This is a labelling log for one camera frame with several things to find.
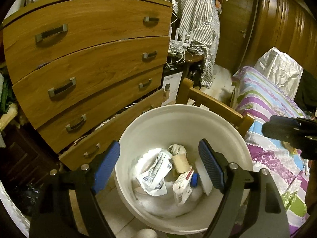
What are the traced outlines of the white plastic bag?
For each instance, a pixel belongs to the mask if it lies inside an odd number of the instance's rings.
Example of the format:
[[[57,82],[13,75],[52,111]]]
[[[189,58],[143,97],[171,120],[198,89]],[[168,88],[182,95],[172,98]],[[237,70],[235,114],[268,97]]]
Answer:
[[[165,184],[167,187],[167,194],[153,197],[146,194],[139,186],[135,179],[133,168],[132,174],[132,188],[137,200],[138,206],[151,215],[164,219],[173,219],[191,212],[198,204],[202,197],[203,189],[200,185],[192,187],[192,193],[183,205],[177,205],[174,199],[173,184],[176,177],[173,176],[174,166],[169,174],[165,177]]]

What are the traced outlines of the beige cloth roll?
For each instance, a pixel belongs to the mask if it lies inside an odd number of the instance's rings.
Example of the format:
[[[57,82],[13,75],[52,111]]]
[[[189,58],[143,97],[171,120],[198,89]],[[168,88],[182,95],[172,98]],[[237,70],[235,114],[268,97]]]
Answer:
[[[186,155],[178,154],[176,156],[172,156],[171,159],[178,174],[186,173],[191,169],[191,165],[189,165]]]

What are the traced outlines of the white plastic bucket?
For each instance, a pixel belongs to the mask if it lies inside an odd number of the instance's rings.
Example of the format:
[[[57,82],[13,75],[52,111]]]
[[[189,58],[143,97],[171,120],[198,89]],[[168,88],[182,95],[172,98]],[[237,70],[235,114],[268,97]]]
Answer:
[[[115,166],[122,201],[140,221],[170,234],[205,231],[222,194],[211,183],[198,152],[206,139],[228,162],[251,170],[240,133],[214,112],[169,105],[133,120],[123,132]]]

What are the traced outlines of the black clothes pile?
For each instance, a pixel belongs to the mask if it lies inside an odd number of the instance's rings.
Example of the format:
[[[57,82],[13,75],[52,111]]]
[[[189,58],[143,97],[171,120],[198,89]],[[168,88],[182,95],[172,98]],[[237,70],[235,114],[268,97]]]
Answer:
[[[316,88],[316,78],[304,70],[294,99],[303,111],[316,112]]]

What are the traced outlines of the blue bottle cap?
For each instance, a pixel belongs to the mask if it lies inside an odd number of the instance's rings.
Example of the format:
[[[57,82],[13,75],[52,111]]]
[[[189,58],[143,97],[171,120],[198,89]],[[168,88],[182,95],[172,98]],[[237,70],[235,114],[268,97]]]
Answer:
[[[190,186],[191,187],[197,187],[198,186],[198,179],[199,179],[199,174],[198,173],[193,173],[193,175],[191,177]]]

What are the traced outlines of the dark wooden wardrobe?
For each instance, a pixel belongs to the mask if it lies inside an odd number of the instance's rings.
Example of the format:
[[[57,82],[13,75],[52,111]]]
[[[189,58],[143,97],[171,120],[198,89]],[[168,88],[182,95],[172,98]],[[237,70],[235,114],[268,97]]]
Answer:
[[[242,66],[254,66],[273,47],[316,76],[316,20],[298,1],[258,0]]]

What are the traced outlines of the white cardboard box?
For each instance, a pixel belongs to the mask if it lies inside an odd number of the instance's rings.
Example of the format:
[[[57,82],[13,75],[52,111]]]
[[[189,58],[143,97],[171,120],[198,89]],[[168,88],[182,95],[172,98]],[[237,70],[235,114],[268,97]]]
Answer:
[[[169,98],[162,103],[162,106],[172,104],[176,101],[178,88],[182,79],[182,72],[174,73],[163,77],[162,87],[169,86]]]

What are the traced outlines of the white red medicine box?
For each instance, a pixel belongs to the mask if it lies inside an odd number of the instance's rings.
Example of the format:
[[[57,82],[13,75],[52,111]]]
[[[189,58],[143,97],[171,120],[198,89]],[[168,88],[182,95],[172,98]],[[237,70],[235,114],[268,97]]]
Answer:
[[[189,171],[179,175],[173,184],[174,199],[177,205],[183,205],[192,193],[193,188],[190,186],[194,170],[190,168]]]

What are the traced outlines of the wooden chest of drawers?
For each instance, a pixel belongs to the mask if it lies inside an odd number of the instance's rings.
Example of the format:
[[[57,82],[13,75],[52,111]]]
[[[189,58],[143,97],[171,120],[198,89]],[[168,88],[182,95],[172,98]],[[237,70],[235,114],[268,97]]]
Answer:
[[[69,169],[168,99],[172,11],[164,0],[39,0],[3,21],[18,103]]]

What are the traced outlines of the dark wooden door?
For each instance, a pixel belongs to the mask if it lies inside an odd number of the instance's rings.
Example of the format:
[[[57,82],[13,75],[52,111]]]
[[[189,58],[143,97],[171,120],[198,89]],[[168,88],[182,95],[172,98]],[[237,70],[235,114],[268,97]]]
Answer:
[[[215,63],[233,74],[246,48],[255,0],[218,1],[221,5],[220,39]]]

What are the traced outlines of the striped grey white shirt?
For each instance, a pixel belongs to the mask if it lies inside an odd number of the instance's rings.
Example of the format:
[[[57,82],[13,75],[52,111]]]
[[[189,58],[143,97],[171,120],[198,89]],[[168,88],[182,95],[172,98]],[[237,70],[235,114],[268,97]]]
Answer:
[[[210,88],[220,39],[219,13],[215,0],[170,0],[180,19],[181,38],[190,41],[190,50],[204,57],[201,85]]]

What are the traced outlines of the white blue wrapper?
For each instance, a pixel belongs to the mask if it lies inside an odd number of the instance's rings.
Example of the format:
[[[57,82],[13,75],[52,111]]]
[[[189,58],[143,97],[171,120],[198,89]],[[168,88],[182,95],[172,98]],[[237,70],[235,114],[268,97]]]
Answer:
[[[171,154],[166,149],[151,149],[137,161],[135,179],[146,194],[153,197],[166,195],[165,177],[172,168]]]

